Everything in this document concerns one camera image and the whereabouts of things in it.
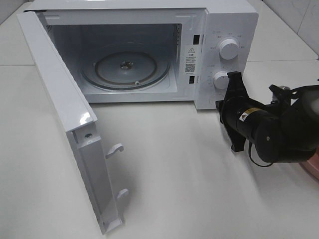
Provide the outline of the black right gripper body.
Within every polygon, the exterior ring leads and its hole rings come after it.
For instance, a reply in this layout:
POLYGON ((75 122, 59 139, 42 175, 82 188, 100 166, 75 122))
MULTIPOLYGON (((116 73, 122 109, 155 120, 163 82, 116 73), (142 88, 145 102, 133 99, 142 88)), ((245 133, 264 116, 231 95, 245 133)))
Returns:
POLYGON ((254 144, 273 144, 274 115, 255 100, 243 97, 224 99, 227 123, 254 144))

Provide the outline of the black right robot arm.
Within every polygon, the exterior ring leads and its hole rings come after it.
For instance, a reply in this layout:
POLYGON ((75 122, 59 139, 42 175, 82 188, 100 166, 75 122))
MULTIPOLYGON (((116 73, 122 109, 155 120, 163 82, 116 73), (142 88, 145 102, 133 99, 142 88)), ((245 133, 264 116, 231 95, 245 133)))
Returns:
POLYGON ((223 100, 216 102, 220 122, 234 152, 246 141, 269 167, 274 163, 304 162, 319 146, 319 87, 269 87, 273 100, 265 105, 249 97, 240 72, 227 74, 223 100))

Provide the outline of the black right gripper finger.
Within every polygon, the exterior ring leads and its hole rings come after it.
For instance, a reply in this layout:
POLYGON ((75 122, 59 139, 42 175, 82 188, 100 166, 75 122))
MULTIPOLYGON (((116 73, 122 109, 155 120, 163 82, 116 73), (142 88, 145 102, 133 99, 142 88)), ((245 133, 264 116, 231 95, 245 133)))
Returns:
POLYGON ((234 130, 226 121, 225 116, 226 114, 223 113, 223 104, 224 100, 216 101, 216 108, 219 112, 220 122, 224 125, 226 132, 230 138, 230 141, 232 143, 231 150, 233 152, 241 152, 244 151, 244 145, 246 138, 242 136, 239 132, 234 130))
POLYGON ((229 100, 231 98, 243 97, 245 99, 249 98, 247 90, 244 86, 242 80, 241 72, 234 71, 228 72, 227 76, 229 78, 228 87, 225 93, 225 100, 229 100))

